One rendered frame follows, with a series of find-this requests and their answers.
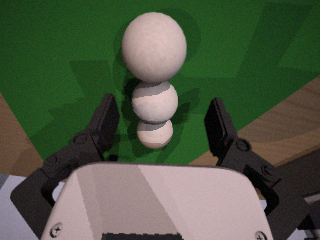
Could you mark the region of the green turf mat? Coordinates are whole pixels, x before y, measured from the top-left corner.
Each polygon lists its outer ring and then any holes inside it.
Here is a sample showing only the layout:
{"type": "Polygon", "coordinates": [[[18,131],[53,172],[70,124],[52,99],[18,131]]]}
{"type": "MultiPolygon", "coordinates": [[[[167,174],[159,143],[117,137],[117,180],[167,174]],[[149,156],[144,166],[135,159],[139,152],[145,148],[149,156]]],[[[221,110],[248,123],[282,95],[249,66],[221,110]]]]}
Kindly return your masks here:
{"type": "Polygon", "coordinates": [[[120,120],[106,161],[189,164],[210,150],[204,118],[222,98],[236,132],[320,75],[320,0],[0,0],[0,93],[43,159],[85,131],[105,93],[120,120]],[[137,137],[123,34],[141,14],[181,27],[187,55],[168,80],[173,136],[137,137]]]}

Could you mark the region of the white ball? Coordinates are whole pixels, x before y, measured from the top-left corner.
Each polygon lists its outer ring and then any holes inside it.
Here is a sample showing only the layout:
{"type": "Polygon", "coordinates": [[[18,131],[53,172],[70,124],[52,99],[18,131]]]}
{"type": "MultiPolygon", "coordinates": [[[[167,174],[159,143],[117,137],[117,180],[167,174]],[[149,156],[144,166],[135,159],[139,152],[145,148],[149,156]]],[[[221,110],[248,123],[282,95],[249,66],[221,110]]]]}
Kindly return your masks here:
{"type": "Polygon", "coordinates": [[[187,44],[179,24],[170,16],[148,12],[127,26],[121,52],[128,70],[139,80],[162,83],[182,68],[187,44]]]}
{"type": "Polygon", "coordinates": [[[147,124],[139,121],[137,125],[137,137],[146,147],[159,149],[166,146],[173,136],[173,125],[170,120],[158,125],[147,124]]]}
{"type": "Polygon", "coordinates": [[[178,107],[178,95],[171,83],[147,83],[141,81],[131,96],[134,114],[143,122],[158,125],[167,122],[178,107]]]}

